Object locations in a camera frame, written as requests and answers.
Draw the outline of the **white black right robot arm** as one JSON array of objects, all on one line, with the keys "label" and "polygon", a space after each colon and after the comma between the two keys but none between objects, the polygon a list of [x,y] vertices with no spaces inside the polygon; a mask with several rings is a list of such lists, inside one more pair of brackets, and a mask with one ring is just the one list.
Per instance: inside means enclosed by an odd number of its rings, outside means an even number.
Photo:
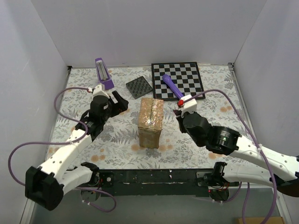
[{"label": "white black right robot arm", "polygon": [[180,131],[187,133],[197,146],[254,164],[251,168],[244,168],[217,162],[210,175],[214,184],[220,186],[225,182],[249,182],[271,187],[276,183],[275,187],[282,194],[299,196],[298,157],[256,146],[238,131],[213,126],[197,113],[182,113],[180,110],[174,110],[174,113]]}]

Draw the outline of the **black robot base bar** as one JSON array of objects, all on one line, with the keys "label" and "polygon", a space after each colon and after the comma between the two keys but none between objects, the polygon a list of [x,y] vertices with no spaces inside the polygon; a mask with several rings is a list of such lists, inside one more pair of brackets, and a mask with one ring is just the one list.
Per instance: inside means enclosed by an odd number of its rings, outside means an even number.
[{"label": "black robot base bar", "polygon": [[209,196],[208,188],[221,186],[224,180],[212,179],[213,168],[187,169],[99,169],[83,162],[82,166],[94,172],[90,183],[113,196]]}]

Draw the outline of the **brown cardboard express box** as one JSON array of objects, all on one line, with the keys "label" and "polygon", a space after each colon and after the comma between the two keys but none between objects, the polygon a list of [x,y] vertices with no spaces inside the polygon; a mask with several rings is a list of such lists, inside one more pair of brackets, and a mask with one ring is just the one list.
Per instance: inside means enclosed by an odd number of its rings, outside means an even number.
[{"label": "brown cardboard express box", "polygon": [[142,98],[138,117],[139,145],[144,148],[159,148],[164,117],[164,101]]}]

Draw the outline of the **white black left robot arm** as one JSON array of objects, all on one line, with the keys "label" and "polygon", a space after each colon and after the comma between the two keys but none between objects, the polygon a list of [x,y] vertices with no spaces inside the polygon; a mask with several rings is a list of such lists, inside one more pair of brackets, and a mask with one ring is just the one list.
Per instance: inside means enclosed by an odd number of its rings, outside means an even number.
[{"label": "white black left robot arm", "polygon": [[54,210],[63,196],[76,187],[99,187],[100,169],[84,162],[74,170],[68,167],[77,156],[98,137],[109,118],[128,109],[128,101],[117,91],[117,102],[106,93],[93,93],[90,108],[85,111],[64,146],[39,167],[30,167],[25,175],[25,196],[47,210]]}]

